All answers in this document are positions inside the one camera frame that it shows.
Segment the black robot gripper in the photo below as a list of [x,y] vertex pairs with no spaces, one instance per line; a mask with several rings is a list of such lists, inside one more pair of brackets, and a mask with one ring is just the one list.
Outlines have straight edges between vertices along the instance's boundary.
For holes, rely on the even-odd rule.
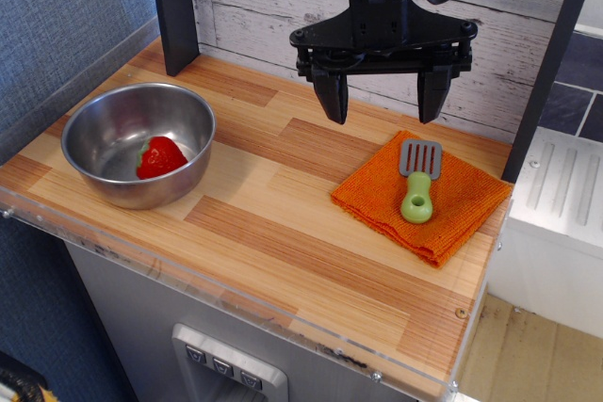
[[477,25],[429,12],[412,0],[350,0],[333,18],[291,33],[298,75],[313,82],[331,121],[348,114],[347,75],[418,73],[421,123],[434,121],[448,96],[451,76],[472,67]]

